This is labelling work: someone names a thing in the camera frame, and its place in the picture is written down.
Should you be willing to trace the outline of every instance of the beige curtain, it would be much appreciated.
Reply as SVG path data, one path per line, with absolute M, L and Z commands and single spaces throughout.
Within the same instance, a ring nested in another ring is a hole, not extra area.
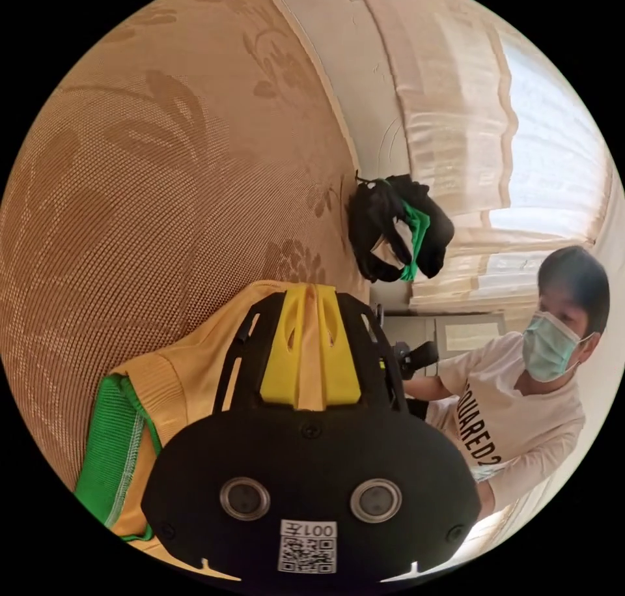
M 456 225 L 420 313 L 504 311 L 519 328 L 553 250 L 590 246 L 605 214 L 604 140 L 559 71 L 471 0 L 365 0 L 402 104 L 414 179 Z

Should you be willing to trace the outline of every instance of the label sticker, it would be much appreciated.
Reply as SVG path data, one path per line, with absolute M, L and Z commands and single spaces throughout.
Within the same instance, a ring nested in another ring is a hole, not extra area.
M 306 575 L 335 573 L 337 523 L 282 520 L 278 570 Z

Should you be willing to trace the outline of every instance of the ear loop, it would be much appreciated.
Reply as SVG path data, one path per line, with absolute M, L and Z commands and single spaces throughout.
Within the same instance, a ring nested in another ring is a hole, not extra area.
M 596 332 L 595 332 L 595 331 L 593 331 L 590 335 L 587 335 L 584 339 L 580 340 L 580 341 L 577 343 L 577 345 L 579 346 L 580 344 L 583 344 L 584 342 L 587 342 L 587 341 L 588 341 L 588 340 L 589 340 L 589 339 L 590 339 L 590 338 L 591 338 L 591 337 L 592 337 L 595 333 L 596 333 Z M 573 366 L 571 366 L 571 368 L 567 368 L 567 369 L 564 371 L 563 376 L 564 376 L 567 372 L 569 372 L 569 370 L 576 369 L 576 368 L 577 368 L 578 366 L 580 366 L 580 365 L 581 365 L 581 362 L 580 362 L 579 360 L 578 360 L 578 361 L 576 361 L 576 362 L 573 364 Z

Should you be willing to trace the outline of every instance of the short black hair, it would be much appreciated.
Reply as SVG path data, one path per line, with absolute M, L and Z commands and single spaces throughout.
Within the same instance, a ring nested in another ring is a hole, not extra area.
M 538 269 L 538 292 L 560 285 L 586 312 L 584 337 L 603 333 L 610 313 L 610 286 L 603 266 L 583 246 L 567 246 L 548 255 Z

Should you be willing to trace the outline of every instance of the green fabric trim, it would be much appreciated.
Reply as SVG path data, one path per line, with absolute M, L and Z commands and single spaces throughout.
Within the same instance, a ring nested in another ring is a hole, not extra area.
M 423 212 L 419 212 L 419 210 L 415 210 L 411 205 L 407 204 L 404 200 L 402 200 L 404 205 L 404 212 L 406 212 L 406 224 L 412 231 L 412 262 L 404 266 L 402 270 L 402 275 L 400 276 L 401 281 L 414 281 L 417 276 L 417 256 L 419 251 L 421 250 L 421 244 L 423 243 L 423 238 L 425 236 L 425 232 L 428 230 L 430 226 L 430 217 Z
M 115 524 L 124 507 L 145 425 L 158 455 L 162 448 L 158 433 L 130 379 L 122 375 L 104 377 L 98 388 L 85 461 L 74 496 L 107 528 Z M 146 541 L 152 537 L 148 526 L 142 535 L 122 539 Z

